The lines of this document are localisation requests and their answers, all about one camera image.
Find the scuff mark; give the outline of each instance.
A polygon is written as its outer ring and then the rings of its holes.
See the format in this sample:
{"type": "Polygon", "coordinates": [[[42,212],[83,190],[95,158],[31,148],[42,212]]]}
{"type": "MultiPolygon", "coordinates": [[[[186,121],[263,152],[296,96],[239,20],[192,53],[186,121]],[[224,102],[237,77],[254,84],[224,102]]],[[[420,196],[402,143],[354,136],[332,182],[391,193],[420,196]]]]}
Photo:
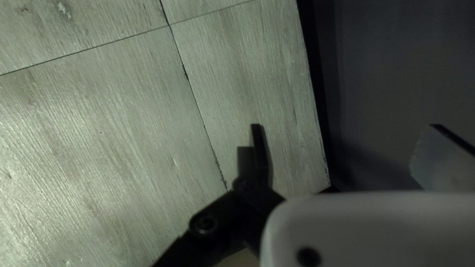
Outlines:
{"type": "Polygon", "coordinates": [[[71,11],[67,10],[66,7],[63,5],[63,3],[58,2],[57,4],[59,12],[61,12],[63,15],[67,16],[67,20],[71,20],[71,11]]]}

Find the black bracket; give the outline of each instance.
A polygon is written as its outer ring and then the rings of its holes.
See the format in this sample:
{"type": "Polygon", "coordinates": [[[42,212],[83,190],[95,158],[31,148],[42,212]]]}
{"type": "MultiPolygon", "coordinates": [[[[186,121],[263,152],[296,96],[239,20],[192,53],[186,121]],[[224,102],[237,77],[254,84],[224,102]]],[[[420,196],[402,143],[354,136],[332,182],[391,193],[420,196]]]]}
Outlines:
{"type": "Polygon", "coordinates": [[[274,192],[264,129],[251,125],[252,146],[238,147],[233,188],[196,213],[188,231],[153,267],[211,267],[244,247],[259,256],[267,217],[284,198],[274,192]]]}

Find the white plastic object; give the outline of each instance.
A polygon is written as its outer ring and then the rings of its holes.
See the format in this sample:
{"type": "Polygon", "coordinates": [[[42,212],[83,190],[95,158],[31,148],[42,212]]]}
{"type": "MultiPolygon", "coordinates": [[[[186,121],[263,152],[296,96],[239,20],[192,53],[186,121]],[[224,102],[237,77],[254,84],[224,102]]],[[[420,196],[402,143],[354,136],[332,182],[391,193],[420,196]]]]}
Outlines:
{"type": "Polygon", "coordinates": [[[269,217],[261,267],[301,267],[312,248],[322,267],[473,267],[475,194],[329,193],[287,201],[269,217]]]}

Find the screw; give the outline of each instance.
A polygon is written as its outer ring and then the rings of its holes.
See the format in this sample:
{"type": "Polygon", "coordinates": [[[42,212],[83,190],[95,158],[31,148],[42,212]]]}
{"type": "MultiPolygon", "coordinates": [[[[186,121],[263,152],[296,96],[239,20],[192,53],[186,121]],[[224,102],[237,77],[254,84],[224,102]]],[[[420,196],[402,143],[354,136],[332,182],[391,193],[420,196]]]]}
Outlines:
{"type": "Polygon", "coordinates": [[[209,215],[200,217],[195,221],[195,230],[202,235],[212,233],[217,226],[217,220],[209,215]]]}
{"type": "Polygon", "coordinates": [[[297,252],[297,261],[305,267],[316,267],[320,265],[322,259],[313,248],[303,248],[297,252]]]}

